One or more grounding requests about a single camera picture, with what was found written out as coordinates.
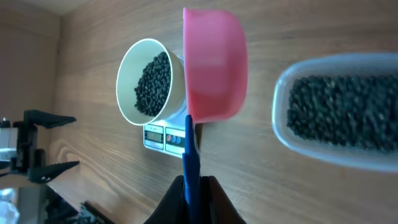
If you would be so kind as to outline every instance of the bowl rim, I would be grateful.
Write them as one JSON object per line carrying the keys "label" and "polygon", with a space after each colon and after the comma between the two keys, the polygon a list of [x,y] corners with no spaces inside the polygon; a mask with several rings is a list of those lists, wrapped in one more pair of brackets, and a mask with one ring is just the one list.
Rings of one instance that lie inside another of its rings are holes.
{"label": "bowl rim", "polygon": [[[158,44],[159,46],[161,46],[161,47],[163,48],[164,52],[167,54],[167,57],[169,58],[169,64],[170,64],[170,84],[169,84],[169,92],[167,93],[167,98],[166,98],[165,103],[163,104],[162,109],[159,111],[159,113],[157,113],[156,116],[154,116],[154,117],[153,117],[150,121],[148,121],[148,122],[145,122],[145,123],[135,123],[135,122],[132,122],[129,118],[127,118],[127,116],[123,113],[123,110],[122,110],[121,107],[120,107],[120,104],[119,104],[119,95],[118,95],[118,81],[119,81],[120,69],[121,69],[121,67],[122,67],[122,65],[123,65],[124,60],[126,59],[126,56],[130,53],[130,51],[131,51],[135,46],[137,46],[137,45],[139,45],[139,44],[141,44],[141,43],[143,43],[143,42],[146,42],[146,41],[155,42],[156,44]],[[143,125],[145,125],[145,124],[149,124],[149,123],[151,123],[151,122],[154,122],[154,121],[162,114],[163,110],[164,110],[165,107],[166,107],[166,104],[169,102],[169,98],[170,98],[170,94],[171,94],[171,92],[172,92],[172,86],[173,86],[172,83],[173,83],[173,65],[172,65],[172,60],[171,60],[171,58],[170,58],[169,51],[167,50],[167,48],[166,48],[160,41],[155,40],[155,39],[152,39],[152,38],[145,38],[145,39],[138,40],[138,41],[137,41],[136,43],[134,43],[134,44],[129,48],[129,50],[124,54],[123,59],[122,59],[122,61],[120,62],[120,66],[119,66],[119,69],[118,69],[118,76],[117,76],[117,78],[116,78],[116,99],[117,99],[117,101],[118,101],[119,111],[120,111],[121,114],[123,115],[124,119],[126,119],[129,123],[134,124],[134,125],[137,125],[137,126],[143,126]]]}

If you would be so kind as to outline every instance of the white cup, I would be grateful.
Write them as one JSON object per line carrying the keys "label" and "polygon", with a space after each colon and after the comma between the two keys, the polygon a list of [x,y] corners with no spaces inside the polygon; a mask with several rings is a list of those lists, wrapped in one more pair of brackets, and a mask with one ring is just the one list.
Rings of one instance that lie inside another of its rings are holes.
{"label": "white cup", "polygon": [[[135,87],[142,77],[142,70],[161,52],[166,52],[171,70],[169,94],[163,108],[156,116],[148,116],[134,106],[137,102]],[[116,97],[120,112],[131,124],[142,126],[154,121],[167,119],[182,106],[185,100],[184,69],[178,57],[163,44],[154,39],[136,42],[125,54],[116,80]]]}

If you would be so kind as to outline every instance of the scale control panel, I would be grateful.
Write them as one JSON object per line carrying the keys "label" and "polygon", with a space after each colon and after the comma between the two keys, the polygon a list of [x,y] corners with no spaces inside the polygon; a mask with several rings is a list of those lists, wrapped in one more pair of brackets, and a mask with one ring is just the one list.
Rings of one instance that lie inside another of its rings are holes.
{"label": "scale control panel", "polygon": [[182,157],[185,151],[185,131],[168,126],[144,126],[144,146],[171,156]]}

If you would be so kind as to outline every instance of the digital kitchen scale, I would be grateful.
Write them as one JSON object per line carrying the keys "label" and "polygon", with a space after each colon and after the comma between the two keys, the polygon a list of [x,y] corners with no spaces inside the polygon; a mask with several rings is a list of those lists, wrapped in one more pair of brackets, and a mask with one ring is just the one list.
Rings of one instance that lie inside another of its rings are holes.
{"label": "digital kitchen scale", "polygon": [[142,129],[144,146],[181,158],[185,151],[186,116],[187,104],[184,101],[181,108],[169,119],[144,125]]}

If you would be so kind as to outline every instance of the bowl of black beans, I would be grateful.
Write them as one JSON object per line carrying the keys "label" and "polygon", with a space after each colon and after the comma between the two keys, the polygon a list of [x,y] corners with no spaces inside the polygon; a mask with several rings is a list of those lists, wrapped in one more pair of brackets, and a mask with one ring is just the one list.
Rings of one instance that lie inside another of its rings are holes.
{"label": "bowl of black beans", "polygon": [[272,127],[288,148],[334,164],[398,171],[398,54],[343,54],[289,67]]}
{"label": "bowl of black beans", "polygon": [[185,100],[180,59],[158,40],[138,41],[120,64],[116,96],[122,115],[131,124],[142,126],[169,118]]}

